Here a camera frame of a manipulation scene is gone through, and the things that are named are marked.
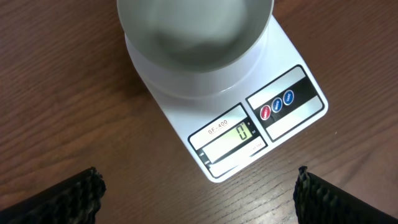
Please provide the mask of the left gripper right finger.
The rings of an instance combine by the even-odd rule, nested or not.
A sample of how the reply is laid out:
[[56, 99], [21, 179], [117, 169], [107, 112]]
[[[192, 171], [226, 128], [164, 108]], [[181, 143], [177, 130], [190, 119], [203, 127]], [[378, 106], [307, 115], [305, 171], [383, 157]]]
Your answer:
[[298, 169], [293, 194], [299, 224], [397, 224], [394, 218], [307, 171]]

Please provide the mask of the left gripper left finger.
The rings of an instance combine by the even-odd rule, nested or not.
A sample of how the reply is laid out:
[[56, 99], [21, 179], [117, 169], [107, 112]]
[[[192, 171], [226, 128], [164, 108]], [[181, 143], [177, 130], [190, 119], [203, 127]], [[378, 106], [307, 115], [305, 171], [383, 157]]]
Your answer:
[[1, 223], [94, 224], [105, 191], [103, 176], [90, 167], [1, 210]]

